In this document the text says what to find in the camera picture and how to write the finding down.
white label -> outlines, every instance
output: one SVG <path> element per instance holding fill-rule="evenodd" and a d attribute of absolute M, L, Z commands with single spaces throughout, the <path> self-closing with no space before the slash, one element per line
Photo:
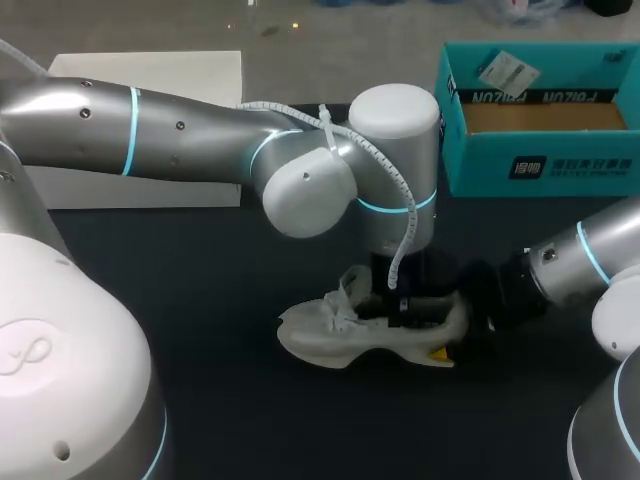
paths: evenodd
<path fill-rule="evenodd" d="M 539 76 L 539 70 L 502 51 L 485 68 L 480 80 L 518 98 Z"/>

white sneaker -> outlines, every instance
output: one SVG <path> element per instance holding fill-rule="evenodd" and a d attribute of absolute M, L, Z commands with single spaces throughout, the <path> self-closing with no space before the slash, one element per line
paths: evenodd
<path fill-rule="evenodd" d="M 340 288 L 323 300 L 301 303 L 280 318 L 278 339 L 296 357 L 328 368 L 345 368 L 364 352 L 385 348 L 420 365 L 451 367 L 454 363 L 432 354 L 452 341 L 461 340 L 469 324 L 467 306 L 459 293 L 443 298 L 420 299 L 418 311 L 447 307 L 444 323 L 433 328 L 389 328 L 387 318 L 360 320 L 354 308 L 370 296 L 371 272 L 353 267 L 340 279 Z"/>

yellow tag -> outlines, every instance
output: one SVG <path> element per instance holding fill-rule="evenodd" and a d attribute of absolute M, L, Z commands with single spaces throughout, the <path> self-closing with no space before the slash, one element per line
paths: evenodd
<path fill-rule="evenodd" d="M 429 358 L 432 360 L 449 360 L 449 356 L 447 355 L 447 347 L 442 347 L 440 350 L 436 350 L 435 352 L 429 354 Z"/>

blue led ring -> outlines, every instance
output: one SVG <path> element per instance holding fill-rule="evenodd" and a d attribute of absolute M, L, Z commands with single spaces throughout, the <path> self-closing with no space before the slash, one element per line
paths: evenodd
<path fill-rule="evenodd" d="M 269 142 L 271 142 L 273 140 L 276 140 L 277 138 L 286 137 L 287 135 L 289 135 L 291 133 L 302 133 L 302 130 L 300 130 L 299 128 L 295 128 L 293 130 L 283 130 L 281 132 L 273 132 L 271 135 L 269 135 L 267 138 L 265 138 L 260 145 L 258 145 L 258 148 L 256 148 L 256 151 L 253 152 L 253 156 L 251 157 L 251 163 L 249 163 L 249 177 L 251 177 L 251 172 L 253 171 L 253 162 L 256 161 L 256 158 L 258 157 L 258 154 L 260 153 L 260 151 Z"/>
<path fill-rule="evenodd" d="M 438 193 L 438 189 L 435 189 L 429 198 L 427 198 L 424 202 L 420 202 L 416 205 L 416 210 L 420 210 L 422 207 L 426 207 L 427 205 L 429 205 L 434 200 L 434 198 L 436 198 L 437 193 Z M 374 212 L 378 212 L 378 213 L 387 213 L 391 215 L 409 213 L 409 209 L 406 207 L 405 208 L 383 208 L 383 207 L 378 207 L 376 205 L 371 205 L 370 203 L 365 202 L 361 198 L 358 198 L 358 202 L 360 202 L 360 205 L 362 205 L 363 207 L 366 207 L 369 210 L 373 210 Z"/>
<path fill-rule="evenodd" d="M 578 238 L 580 238 L 580 243 L 582 243 L 582 248 L 584 248 L 584 251 L 587 254 L 587 257 L 589 257 L 589 260 L 591 261 L 593 268 L 596 269 L 596 272 L 598 272 L 598 274 L 600 275 L 600 278 L 602 278 L 604 283 L 609 285 L 611 283 L 611 279 L 608 277 L 606 273 L 604 273 L 604 270 L 602 270 L 602 267 L 596 260 L 596 257 L 593 255 L 591 248 L 589 248 L 589 244 L 587 243 L 587 238 L 584 236 L 584 230 L 582 229 L 582 222 L 578 222 L 577 229 L 578 229 Z"/>
<path fill-rule="evenodd" d="M 620 431 L 622 432 L 622 436 L 626 440 L 627 445 L 629 446 L 629 450 L 631 450 L 631 453 L 633 453 L 633 455 L 636 457 L 638 462 L 640 462 L 640 450 L 638 450 L 638 447 L 636 446 L 633 439 L 631 438 L 631 435 L 629 434 L 627 425 L 624 423 L 624 418 L 622 418 L 622 410 L 620 409 L 620 395 L 618 393 L 620 388 L 620 374 L 622 373 L 622 369 L 624 368 L 625 363 L 627 363 L 627 360 L 622 362 L 622 365 L 620 365 L 620 368 L 618 369 L 618 373 L 616 373 L 616 380 L 613 384 L 613 406 L 616 411 L 616 418 L 618 419 L 618 425 L 620 426 Z"/>
<path fill-rule="evenodd" d="M 156 453 L 155 458 L 153 459 L 153 462 L 151 462 L 151 465 L 149 466 L 149 470 L 147 470 L 147 473 L 145 474 L 144 477 L 142 477 L 142 480 L 149 480 L 151 478 L 151 475 L 153 474 L 153 471 L 155 470 L 156 466 L 158 465 L 158 461 L 160 460 L 160 457 L 162 456 L 162 451 L 164 450 L 164 444 L 167 440 L 167 430 L 169 428 L 169 419 L 167 417 L 167 409 L 165 408 L 164 410 L 164 430 L 162 432 L 162 440 L 160 441 L 160 446 L 158 447 L 158 451 Z"/>
<path fill-rule="evenodd" d="M 125 177 L 129 175 L 131 171 L 131 167 L 133 166 L 133 156 L 136 151 L 136 138 L 138 136 L 138 96 L 140 95 L 140 90 L 134 87 L 129 87 L 131 89 L 131 127 L 129 129 L 129 148 L 127 149 L 127 160 L 124 163 L 124 169 L 122 170 L 122 175 Z"/>

logo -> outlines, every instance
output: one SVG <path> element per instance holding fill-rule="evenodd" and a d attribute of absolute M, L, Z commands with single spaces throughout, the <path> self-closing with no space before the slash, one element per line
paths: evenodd
<path fill-rule="evenodd" d="M 453 79 L 453 75 L 449 75 L 447 78 L 447 90 L 449 91 L 449 98 L 453 102 L 453 96 L 456 94 L 456 81 Z"/>
<path fill-rule="evenodd" d="M 44 322 L 21 319 L 0 327 L 0 377 L 14 376 L 51 355 L 53 342 L 40 324 Z"/>
<path fill-rule="evenodd" d="M 442 149 L 444 148 L 444 136 L 447 132 L 447 122 L 442 116 L 442 112 L 440 112 L 440 154 L 442 154 Z"/>
<path fill-rule="evenodd" d="M 516 157 L 513 160 L 509 179 L 537 180 L 542 175 L 547 157 L 542 155 Z"/>

